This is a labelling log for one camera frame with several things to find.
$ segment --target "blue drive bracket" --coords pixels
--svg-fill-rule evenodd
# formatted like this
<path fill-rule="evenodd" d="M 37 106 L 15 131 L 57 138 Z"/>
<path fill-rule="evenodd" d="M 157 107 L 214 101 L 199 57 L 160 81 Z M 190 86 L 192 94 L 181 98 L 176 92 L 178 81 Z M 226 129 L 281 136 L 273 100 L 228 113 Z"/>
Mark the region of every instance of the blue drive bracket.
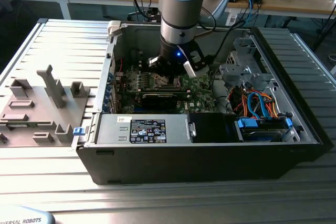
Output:
<path fill-rule="evenodd" d="M 256 119 L 253 118 L 240 118 L 238 120 L 239 128 L 257 128 L 258 123 Z"/>

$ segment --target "aluminum workbench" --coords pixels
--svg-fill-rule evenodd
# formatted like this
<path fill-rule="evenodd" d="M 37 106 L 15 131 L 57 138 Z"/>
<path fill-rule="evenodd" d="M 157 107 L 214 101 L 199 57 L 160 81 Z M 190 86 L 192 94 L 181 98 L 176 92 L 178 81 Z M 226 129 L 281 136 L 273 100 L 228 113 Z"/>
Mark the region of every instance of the aluminum workbench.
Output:
<path fill-rule="evenodd" d="M 68 86 L 82 81 L 90 97 L 88 125 L 107 47 L 107 22 L 37 24 L 0 76 L 4 106 L 13 78 L 35 85 L 36 69 L 52 64 Z M 335 149 L 279 180 L 217 183 L 94 184 L 71 147 L 0 148 L 0 205 L 50 211 L 57 223 L 336 223 Z"/>

